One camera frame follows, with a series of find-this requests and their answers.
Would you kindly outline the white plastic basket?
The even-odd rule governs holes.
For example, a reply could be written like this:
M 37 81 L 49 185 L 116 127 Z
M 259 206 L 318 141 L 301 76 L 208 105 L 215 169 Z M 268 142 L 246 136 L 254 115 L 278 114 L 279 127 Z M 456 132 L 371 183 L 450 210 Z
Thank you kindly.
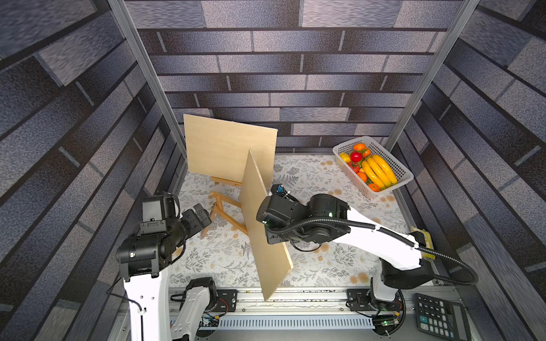
M 375 139 L 362 136 L 334 146 L 336 162 L 365 197 L 386 196 L 414 175 Z

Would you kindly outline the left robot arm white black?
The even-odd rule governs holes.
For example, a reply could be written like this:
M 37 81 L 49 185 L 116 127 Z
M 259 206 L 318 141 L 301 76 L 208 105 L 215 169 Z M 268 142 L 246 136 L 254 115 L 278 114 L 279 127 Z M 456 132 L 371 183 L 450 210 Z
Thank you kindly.
M 176 250 L 211 223 L 208 211 L 197 204 L 181 211 L 179 199 L 166 193 L 142 201 L 137 233 L 117 250 L 119 277 L 130 312 L 132 340 L 194 340 L 201 318 L 218 301 L 212 278 L 194 279 L 183 292 L 179 315 L 169 315 L 170 268 Z

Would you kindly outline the plywood board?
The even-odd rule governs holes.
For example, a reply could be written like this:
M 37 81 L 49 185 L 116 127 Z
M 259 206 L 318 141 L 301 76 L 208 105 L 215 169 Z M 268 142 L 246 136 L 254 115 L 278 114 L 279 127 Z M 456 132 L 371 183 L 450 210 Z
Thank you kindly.
M 277 129 L 196 115 L 183 116 L 189 171 L 241 183 L 248 152 L 271 183 Z
M 257 212 L 266 197 L 267 190 L 260 170 L 253 152 L 249 150 L 239 199 L 263 299 L 268 301 L 293 269 L 293 263 L 284 243 L 267 242 L 265 226 L 257 220 Z

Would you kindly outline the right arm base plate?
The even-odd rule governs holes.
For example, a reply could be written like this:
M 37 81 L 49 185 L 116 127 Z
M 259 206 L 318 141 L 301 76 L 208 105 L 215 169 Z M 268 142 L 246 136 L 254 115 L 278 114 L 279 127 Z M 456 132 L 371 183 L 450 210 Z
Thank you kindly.
M 352 288 L 347 290 L 347 306 L 351 311 L 392 311 L 401 312 L 404 306 L 400 291 L 395 294 L 395 300 L 378 301 L 373 298 L 371 288 Z

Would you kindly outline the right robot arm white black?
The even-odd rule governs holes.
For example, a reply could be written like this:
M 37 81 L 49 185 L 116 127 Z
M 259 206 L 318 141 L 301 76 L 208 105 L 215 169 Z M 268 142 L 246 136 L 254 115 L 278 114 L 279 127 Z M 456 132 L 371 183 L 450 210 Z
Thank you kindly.
M 328 194 L 314 195 L 306 205 L 288 193 L 273 194 L 263 200 L 256 220 L 264 225 L 269 244 L 336 242 L 377 256 L 380 270 L 371 278 L 368 300 L 378 311 L 401 308 L 400 291 L 434 278 L 417 237 L 376 224 Z

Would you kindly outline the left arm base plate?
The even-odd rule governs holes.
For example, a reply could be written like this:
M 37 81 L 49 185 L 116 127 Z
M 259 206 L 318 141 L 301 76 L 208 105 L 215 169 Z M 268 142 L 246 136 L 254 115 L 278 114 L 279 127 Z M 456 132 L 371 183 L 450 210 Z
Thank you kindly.
M 236 289 L 218 289 L 218 299 L 211 309 L 211 313 L 234 313 L 237 306 L 238 290 Z

